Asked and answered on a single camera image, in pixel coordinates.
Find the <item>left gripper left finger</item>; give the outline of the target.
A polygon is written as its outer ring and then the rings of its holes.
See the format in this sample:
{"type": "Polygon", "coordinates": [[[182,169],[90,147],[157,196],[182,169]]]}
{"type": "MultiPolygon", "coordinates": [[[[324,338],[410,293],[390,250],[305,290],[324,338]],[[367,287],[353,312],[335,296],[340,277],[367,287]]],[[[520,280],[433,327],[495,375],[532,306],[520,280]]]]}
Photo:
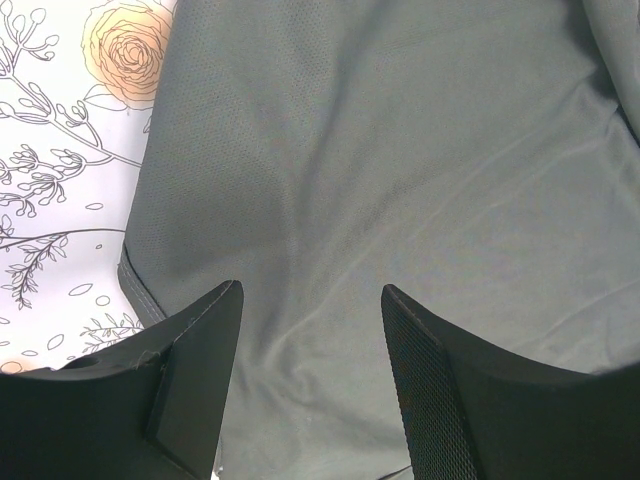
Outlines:
{"type": "Polygon", "coordinates": [[[63,368],[1,378],[5,479],[208,479],[238,343],[243,288],[63,368]]]}

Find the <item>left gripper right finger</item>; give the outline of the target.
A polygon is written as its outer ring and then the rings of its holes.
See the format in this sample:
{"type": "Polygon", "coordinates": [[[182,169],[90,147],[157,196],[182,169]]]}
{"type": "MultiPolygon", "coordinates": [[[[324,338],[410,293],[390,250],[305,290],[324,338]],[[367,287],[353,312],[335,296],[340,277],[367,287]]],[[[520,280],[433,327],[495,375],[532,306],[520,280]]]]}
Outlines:
{"type": "Polygon", "coordinates": [[[381,310],[418,479],[635,479],[639,367],[584,374],[502,349],[395,286],[381,310]]]}

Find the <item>dark grey t shirt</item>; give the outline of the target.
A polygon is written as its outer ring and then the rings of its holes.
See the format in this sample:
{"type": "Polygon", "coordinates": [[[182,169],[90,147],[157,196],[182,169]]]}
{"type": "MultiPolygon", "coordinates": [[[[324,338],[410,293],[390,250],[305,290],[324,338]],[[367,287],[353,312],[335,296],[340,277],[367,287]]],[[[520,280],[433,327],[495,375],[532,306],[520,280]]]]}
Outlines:
{"type": "Polygon", "coordinates": [[[408,479],[394,284],[526,357],[639,357],[635,1],[180,1],[122,288],[244,287],[225,479],[408,479]]]}

